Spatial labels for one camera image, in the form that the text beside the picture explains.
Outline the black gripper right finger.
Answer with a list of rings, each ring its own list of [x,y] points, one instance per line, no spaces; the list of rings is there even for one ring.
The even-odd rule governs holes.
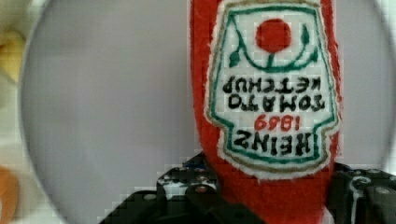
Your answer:
[[[326,207],[334,224],[396,224],[395,176],[337,162]]]

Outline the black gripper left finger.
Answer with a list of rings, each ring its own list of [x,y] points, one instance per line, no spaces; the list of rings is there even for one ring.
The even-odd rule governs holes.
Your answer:
[[[220,195],[205,154],[160,176],[155,190],[131,194],[100,224],[265,224],[241,203]]]

